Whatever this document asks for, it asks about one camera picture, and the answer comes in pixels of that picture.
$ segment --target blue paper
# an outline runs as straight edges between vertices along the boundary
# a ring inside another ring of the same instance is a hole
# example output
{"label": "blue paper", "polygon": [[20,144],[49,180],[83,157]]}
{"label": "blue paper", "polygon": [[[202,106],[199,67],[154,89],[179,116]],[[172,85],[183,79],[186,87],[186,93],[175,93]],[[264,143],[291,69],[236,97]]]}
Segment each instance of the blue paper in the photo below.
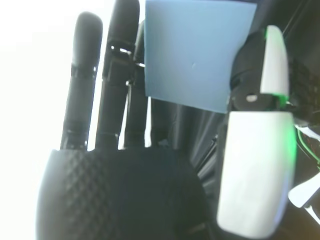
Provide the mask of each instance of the blue paper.
{"label": "blue paper", "polygon": [[225,113],[233,61],[256,7],[229,0],[147,0],[146,95]]}

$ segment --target textured grip surface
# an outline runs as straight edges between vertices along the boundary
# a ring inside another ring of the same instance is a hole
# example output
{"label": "textured grip surface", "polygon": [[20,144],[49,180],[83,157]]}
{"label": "textured grip surface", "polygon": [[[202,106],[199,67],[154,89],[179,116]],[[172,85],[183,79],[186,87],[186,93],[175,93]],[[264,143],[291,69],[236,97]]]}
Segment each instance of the textured grip surface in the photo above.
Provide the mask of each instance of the textured grip surface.
{"label": "textured grip surface", "polygon": [[191,165],[168,149],[53,151],[38,240],[175,240],[208,220]]}

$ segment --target green wire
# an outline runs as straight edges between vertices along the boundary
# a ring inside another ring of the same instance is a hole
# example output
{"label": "green wire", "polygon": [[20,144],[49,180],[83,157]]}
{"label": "green wire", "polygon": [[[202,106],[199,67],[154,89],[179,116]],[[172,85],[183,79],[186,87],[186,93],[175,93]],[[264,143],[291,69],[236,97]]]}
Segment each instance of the green wire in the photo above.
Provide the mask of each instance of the green wire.
{"label": "green wire", "polygon": [[313,151],[310,150],[310,148],[307,146],[307,144],[305,144],[304,140],[302,139],[302,136],[301,136],[301,131],[300,130],[297,130],[298,132],[298,138],[299,138],[299,141],[301,142],[302,146],[305,148],[305,150],[307,150],[307,152],[315,158],[315,160],[318,162],[318,165],[320,165],[320,158],[317,157],[317,155],[314,154]]}

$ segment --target black fabric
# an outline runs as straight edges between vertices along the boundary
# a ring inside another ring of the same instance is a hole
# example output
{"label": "black fabric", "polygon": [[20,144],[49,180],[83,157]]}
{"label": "black fabric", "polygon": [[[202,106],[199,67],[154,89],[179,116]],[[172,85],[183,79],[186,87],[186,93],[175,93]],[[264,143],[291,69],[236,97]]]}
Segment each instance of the black fabric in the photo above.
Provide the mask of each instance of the black fabric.
{"label": "black fabric", "polygon": [[197,174],[175,151],[62,150],[46,167],[36,233],[38,240],[182,240],[209,218]]}

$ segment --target white background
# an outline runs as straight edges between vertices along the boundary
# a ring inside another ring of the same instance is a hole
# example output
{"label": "white background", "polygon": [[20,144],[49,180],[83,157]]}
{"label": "white background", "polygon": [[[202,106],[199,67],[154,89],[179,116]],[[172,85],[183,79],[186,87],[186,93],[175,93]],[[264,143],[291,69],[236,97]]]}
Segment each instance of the white background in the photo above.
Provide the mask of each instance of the white background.
{"label": "white background", "polygon": [[[140,20],[144,13],[141,1]],[[0,2],[0,239],[35,240],[35,211],[51,149],[60,146],[79,13],[103,21],[89,148],[114,0]]]}

